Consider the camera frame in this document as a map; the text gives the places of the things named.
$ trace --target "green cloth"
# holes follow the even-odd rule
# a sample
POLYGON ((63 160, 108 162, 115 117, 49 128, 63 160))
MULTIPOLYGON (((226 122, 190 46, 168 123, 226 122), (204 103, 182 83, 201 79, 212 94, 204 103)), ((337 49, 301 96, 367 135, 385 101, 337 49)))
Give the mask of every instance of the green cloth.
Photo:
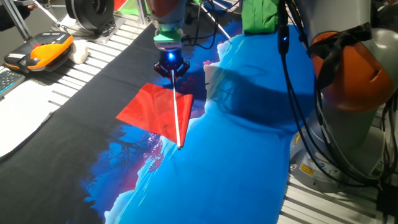
POLYGON ((154 37, 155 42, 181 42, 181 35, 177 31, 161 32, 154 37))
POLYGON ((243 31, 253 34, 273 33, 278 24, 279 0, 243 1, 243 31))
MULTIPOLYGON (((150 15, 150 10, 147 5, 147 1, 145 1, 145 6, 147 9, 148 15, 150 15)), ((138 8, 137 8, 137 1, 136 0, 128 0, 122 8, 119 9, 118 13, 124 15, 136 15, 139 16, 138 8)))

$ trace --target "keyboard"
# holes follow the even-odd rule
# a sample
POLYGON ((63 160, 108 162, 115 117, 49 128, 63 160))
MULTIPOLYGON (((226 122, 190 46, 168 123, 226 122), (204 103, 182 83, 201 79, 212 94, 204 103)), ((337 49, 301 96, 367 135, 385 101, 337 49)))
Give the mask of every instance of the keyboard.
POLYGON ((17 87, 25 80, 25 76, 12 72, 10 70, 3 70, 0 73, 0 98, 4 97, 13 88, 17 87))

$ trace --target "black fabric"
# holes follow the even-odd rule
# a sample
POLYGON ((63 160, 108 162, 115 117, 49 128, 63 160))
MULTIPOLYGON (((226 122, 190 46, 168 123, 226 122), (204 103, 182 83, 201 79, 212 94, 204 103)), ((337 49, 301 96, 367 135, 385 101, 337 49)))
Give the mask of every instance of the black fabric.
POLYGON ((398 4, 386 6, 379 12, 377 27, 398 33, 398 4))
MULTIPOLYGON (((240 20, 239 15, 228 14, 220 17, 220 24, 225 26, 232 18, 240 20)), ((194 35, 195 28, 196 22, 183 29, 194 35)), ((203 35, 212 34, 214 23, 203 18, 200 29, 203 35)), ((149 26, 54 112, 23 148, 0 164, 0 223, 103 222, 90 208, 93 203, 85 201, 89 195, 81 180, 91 177, 90 168, 109 149, 110 137, 125 134, 114 132, 122 123, 115 118, 118 113, 144 84, 160 77, 154 71, 159 59, 154 33, 149 26)), ((192 57, 191 52, 184 48, 184 56, 192 57)))
POLYGON ((323 89, 333 83, 340 66, 341 53, 345 46, 371 38, 371 24, 367 22, 363 25, 339 32, 312 45, 308 51, 325 60, 318 76, 319 89, 323 89))
POLYGON ((398 187, 382 183, 381 189, 377 194, 376 210, 394 217, 398 205, 398 187))
MULTIPOLYGON (((27 6, 17 6, 19 13, 23 19, 30 16, 30 9, 27 6)), ((11 16, 8 14, 6 7, 0 6, 0 31, 11 29, 15 26, 11 16)))
POLYGON ((380 19, 379 19, 379 15, 378 15, 378 9, 383 6, 383 3, 380 1, 372 1, 372 5, 371 5, 371 24, 372 27, 375 27, 379 24, 380 19))
POLYGON ((376 8, 379 9, 380 7, 384 6, 384 1, 383 0, 372 0, 372 5, 376 8))

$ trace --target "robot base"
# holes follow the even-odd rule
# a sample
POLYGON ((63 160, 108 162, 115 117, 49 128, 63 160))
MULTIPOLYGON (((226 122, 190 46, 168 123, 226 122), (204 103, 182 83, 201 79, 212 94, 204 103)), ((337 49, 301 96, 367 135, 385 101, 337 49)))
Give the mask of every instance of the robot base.
MULTIPOLYGON (((322 132, 315 112, 311 114, 307 124, 315 143, 318 145, 320 150, 331 158, 330 153, 322 141, 322 132)), ((330 164, 319 152, 317 152, 313 144, 310 142, 305 128, 302 128, 302 132, 312 154, 315 156, 315 159, 324 171, 342 182, 358 184, 355 181, 350 180, 349 177, 330 164)), ((384 132, 380 129, 370 127, 366 138, 360 146, 349 149, 341 148, 341 151, 352 166, 363 174, 371 175, 381 161, 383 148, 384 132)), ((333 146, 333 150, 338 154, 337 156, 339 157, 339 161, 344 161, 335 146, 333 146)), ((346 187, 330 179, 318 169, 307 153, 299 133, 293 137, 290 145, 290 172, 303 185, 320 192, 341 192, 346 187)))
MULTIPOLYGON (((69 16, 67 15, 64 20, 70 20, 69 16)), ((68 28, 68 32, 76 37, 84 37, 85 40, 92 41, 94 43, 102 43, 106 44, 110 38, 119 30, 119 28, 126 22, 125 19, 121 19, 118 17, 113 17, 105 26, 109 26, 109 29, 112 29, 112 32, 108 33, 107 35, 102 35, 101 33, 96 33, 87 29, 84 29, 81 25, 75 24, 68 28), (112 22, 114 22, 115 28, 110 28, 112 22)))

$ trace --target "blue led light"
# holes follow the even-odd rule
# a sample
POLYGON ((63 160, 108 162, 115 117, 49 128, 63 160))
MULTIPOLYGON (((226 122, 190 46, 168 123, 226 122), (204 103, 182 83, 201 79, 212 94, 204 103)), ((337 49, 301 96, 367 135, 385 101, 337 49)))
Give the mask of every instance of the blue led light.
POLYGON ((169 53, 169 60, 173 60, 174 59, 174 54, 169 53))

